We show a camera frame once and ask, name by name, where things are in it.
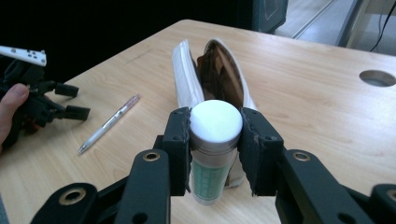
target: finger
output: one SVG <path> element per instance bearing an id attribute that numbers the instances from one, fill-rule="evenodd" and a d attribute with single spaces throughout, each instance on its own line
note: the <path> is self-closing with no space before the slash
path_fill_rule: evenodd
<path id="1" fill-rule="evenodd" d="M 0 102 L 0 143 L 6 140 L 12 126 L 12 117 L 29 96 L 29 90 L 22 84 L 15 84 Z"/>

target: green label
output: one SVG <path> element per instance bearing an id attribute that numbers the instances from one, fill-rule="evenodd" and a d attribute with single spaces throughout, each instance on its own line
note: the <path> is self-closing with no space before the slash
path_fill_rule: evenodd
<path id="1" fill-rule="evenodd" d="M 229 167 L 207 168 L 192 160 L 193 191 L 202 200 L 217 199 L 224 188 Z"/>

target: pen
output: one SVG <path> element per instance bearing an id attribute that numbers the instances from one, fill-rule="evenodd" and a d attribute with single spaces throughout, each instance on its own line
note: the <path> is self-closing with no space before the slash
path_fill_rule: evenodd
<path id="1" fill-rule="evenodd" d="M 78 150 L 78 155 L 81 155 L 90 148 L 104 133 L 106 133 L 119 119 L 140 99 L 137 94 L 129 99 L 102 127 L 100 127 L 91 137 L 85 141 Z"/>

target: light wood tabletop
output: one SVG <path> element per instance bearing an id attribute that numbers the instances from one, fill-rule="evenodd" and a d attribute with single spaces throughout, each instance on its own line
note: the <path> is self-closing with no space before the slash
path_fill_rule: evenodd
<path id="1" fill-rule="evenodd" d="M 258 110 L 288 149 L 315 154 L 343 185 L 369 195 L 396 184 L 396 86 L 360 79 L 366 70 L 396 76 L 396 57 L 342 49 L 198 21 L 179 21 L 71 79 L 88 120 L 56 119 L 22 134 L 0 156 L 0 193 L 10 223 L 29 223 L 57 189 L 87 182 L 98 190 L 127 176 L 134 156 L 152 148 L 177 109 L 172 51 L 188 39 L 197 59 L 220 38 L 240 63 Z M 132 95 L 140 101 L 86 153 L 81 144 Z M 249 184 L 226 189 L 212 206 L 173 197 L 172 223 L 279 223 L 273 197 L 251 197 Z"/>

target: white cylindrical container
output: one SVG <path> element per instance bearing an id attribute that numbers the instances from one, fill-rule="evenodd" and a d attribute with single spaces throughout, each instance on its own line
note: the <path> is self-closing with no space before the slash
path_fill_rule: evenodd
<path id="1" fill-rule="evenodd" d="M 216 202 L 235 160 L 242 117 L 231 104 L 204 101 L 191 110 L 192 193 L 201 204 Z"/>

